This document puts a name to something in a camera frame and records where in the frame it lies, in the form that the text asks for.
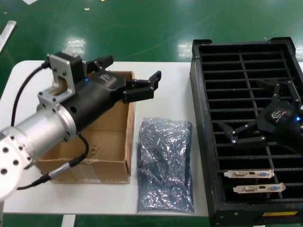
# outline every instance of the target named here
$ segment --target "screw hole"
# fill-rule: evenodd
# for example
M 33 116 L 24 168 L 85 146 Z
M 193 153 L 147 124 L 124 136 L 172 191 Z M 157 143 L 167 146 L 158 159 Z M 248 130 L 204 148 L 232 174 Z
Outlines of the screw hole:
M 75 114 L 77 112 L 77 109 L 74 106 L 71 106 L 71 111 Z
M 0 172 L 1 172 L 2 175 L 5 175 L 5 174 L 7 174 L 8 170 L 7 169 L 1 169 Z

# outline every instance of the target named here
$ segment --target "robotic arm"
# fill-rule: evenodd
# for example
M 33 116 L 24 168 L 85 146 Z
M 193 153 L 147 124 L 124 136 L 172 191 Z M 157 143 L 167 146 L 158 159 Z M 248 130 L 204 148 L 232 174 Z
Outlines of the robotic arm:
M 0 132 L 0 202 L 17 189 L 23 169 L 31 167 L 56 144 L 79 135 L 87 151 L 29 187 L 44 183 L 82 161 L 88 153 L 88 143 L 80 132 L 118 100 L 129 103 L 153 98 L 161 79 L 160 71 L 149 80 L 125 79 L 105 70 L 111 64 L 112 56 L 82 62 L 78 55 L 60 52 L 49 55 L 48 61 L 27 78 L 28 82 L 35 72 L 51 68 L 54 84 L 39 92 L 37 113 L 14 126 L 18 98 L 25 83 L 14 104 L 11 127 Z
M 220 122 L 225 136 L 235 148 L 258 148 L 266 146 L 270 140 L 292 152 L 303 154 L 303 105 L 293 82 L 260 80 L 258 85 L 273 92 L 271 103 L 258 114 L 255 121 L 237 129 Z M 289 93 L 292 103 L 281 100 L 282 92 Z M 259 132 L 259 136 L 253 136 L 256 132 Z M 240 138 L 244 133 L 253 137 Z

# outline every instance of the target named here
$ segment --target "open cardboard box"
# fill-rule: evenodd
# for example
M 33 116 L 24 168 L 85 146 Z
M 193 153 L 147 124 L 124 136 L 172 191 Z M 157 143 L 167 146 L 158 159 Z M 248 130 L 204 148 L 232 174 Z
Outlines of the open cardboard box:
M 133 72 L 116 72 L 127 79 Z M 134 136 L 134 104 L 117 102 L 82 135 L 89 143 L 89 154 L 79 165 L 58 175 L 56 183 L 129 183 Z M 62 142 L 48 151 L 36 166 L 46 174 L 85 151 L 78 137 Z

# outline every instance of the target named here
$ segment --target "green floor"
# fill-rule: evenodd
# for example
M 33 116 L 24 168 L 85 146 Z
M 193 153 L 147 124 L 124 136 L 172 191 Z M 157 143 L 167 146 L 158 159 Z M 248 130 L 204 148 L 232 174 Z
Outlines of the green floor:
M 8 20 L 18 24 L 0 53 L 0 94 L 18 62 L 43 60 L 63 49 L 80 53 L 84 60 L 112 54 L 117 61 L 190 61 L 193 39 L 245 42 L 291 36 L 302 61 L 302 10 L 302 0 L 38 0 L 32 5 L 0 0 L 0 30 Z M 25 220 L 31 226 L 61 226 L 62 220 L 61 216 L 5 218 L 5 227 L 25 226 Z M 118 225 L 207 226 L 208 221 L 77 216 L 75 224 Z

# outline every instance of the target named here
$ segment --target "white table surface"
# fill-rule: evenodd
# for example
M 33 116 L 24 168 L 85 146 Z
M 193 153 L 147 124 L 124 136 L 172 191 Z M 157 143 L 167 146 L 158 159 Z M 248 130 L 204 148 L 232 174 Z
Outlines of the white table surface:
M 11 72 L 0 100 L 0 129 L 10 125 L 16 94 L 25 78 L 42 61 L 23 61 Z M 5 201 L 4 212 L 50 214 L 137 214 L 136 142 L 143 117 L 162 117 L 190 121 L 193 124 L 191 170 L 194 187 L 195 215 L 208 216 L 202 166 L 196 130 L 193 98 L 189 79 L 190 63 L 115 62 L 109 70 L 134 71 L 137 79 L 148 79 L 162 71 L 154 99 L 137 102 L 134 126 L 132 176 L 130 184 L 52 184 L 50 182 L 15 192 Z M 50 70 L 37 73 L 26 86 L 17 108 L 16 123 L 36 111 L 37 93 L 52 83 Z M 41 175 L 34 167 L 24 171 L 20 186 L 28 185 Z M 171 215 L 168 212 L 142 214 Z

